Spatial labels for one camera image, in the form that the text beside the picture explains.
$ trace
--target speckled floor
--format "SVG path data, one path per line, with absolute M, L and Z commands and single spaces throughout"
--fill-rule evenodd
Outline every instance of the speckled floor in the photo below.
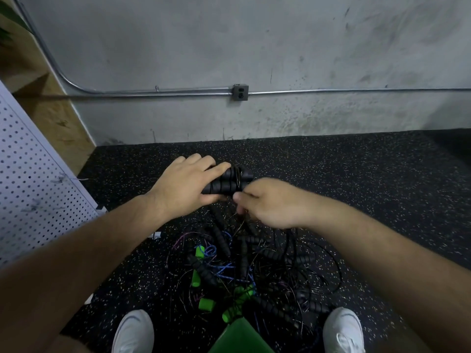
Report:
M 113 209 L 146 192 L 173 159 L 195 152 L 210 154 L 217 162 L 245 165 L 256 178 L 277 177 L 349 203 L 471 269 L 470 169 L 423 132 L 104 146 L 94 151 L 79 178 L 89 178 L 83 184 L 94 199 Z M 205 215 L 200 210 L 174 220 L 162 232 L 176 235 L 184 223 Z M 123 315 L 144 308 L 156 328 L 155 352 L 207 352 L 221 332 L 221 324 L 191 320 L 186 324 L 182 309 L 171 314 L 169 293 L 162 282 L 168 250 L 163 241 L 141 244 L 99 287 L 92 303 L 74 316 L 64 333 L 96 353 L 108 352 Z M 400 320 L 342 260 L 340 268 L 343 286 L 329 300 L 358 314 L 368 349 Z M 160 346 L 164 339 L 171 341 L 171 349 L 168 344 Z

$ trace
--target gray wall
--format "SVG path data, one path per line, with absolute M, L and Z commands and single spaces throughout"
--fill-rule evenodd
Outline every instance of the gray wall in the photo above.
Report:
M 23 0 L 85 87 L 471 86 L 471 0 Z M 471 94 L 77 102 L 97 144 L 471 127 Z

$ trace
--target perforated metal panel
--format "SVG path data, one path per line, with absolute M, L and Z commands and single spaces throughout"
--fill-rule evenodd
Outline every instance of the perforated metal panel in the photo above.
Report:
M 95 218 L 93 201 L 0 83 L 0 266 Z

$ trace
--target white sneaker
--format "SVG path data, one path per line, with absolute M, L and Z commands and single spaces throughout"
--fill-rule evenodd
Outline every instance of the white sneaker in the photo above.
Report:
M 154 326 L 144 310 L 129 312 L 121 320 L 113 340 L 112 353 L 152 353 Z
M 339 307 L 330 313 L 322 336 L 326 353 L 365 353 L 360 320 L 347 308 Z

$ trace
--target person's left arm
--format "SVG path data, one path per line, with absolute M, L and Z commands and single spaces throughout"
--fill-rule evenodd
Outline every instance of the person's left arm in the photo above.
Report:
M 230 164 L 211 156 L 177 158 L 152 189 L 0 272 L 0 345 L 43 352 L 90 294 L 145 238 L 170 219 L 211 204 L 203 195 Z

